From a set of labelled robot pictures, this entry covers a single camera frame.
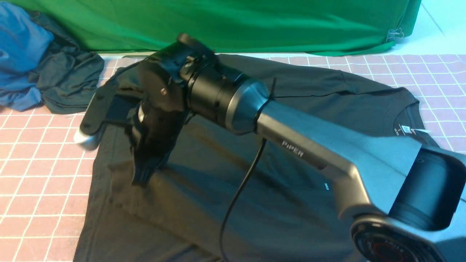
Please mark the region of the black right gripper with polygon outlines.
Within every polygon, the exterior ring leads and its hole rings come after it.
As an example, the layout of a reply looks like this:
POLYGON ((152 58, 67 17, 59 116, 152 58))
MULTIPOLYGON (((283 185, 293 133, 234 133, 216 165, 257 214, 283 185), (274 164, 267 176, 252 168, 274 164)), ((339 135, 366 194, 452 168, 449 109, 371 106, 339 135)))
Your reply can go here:
MULTIPOLYGON (((205 72, 208 79, 218 80, 219 60, 213 50, 186 33, 138 65, 144 95, 133 126, 126 130, 134 160, 132 185, 147 186, 153 173, 167 163, 189 112, 218 121, 218 97, 206 109, 193 108, 198 102, 192 98, 194 84, 205 72)), ((115 89, 108 85, 92 96, 74 135, 75 144, 83 150, 98 148, 114 96, 115 89)))

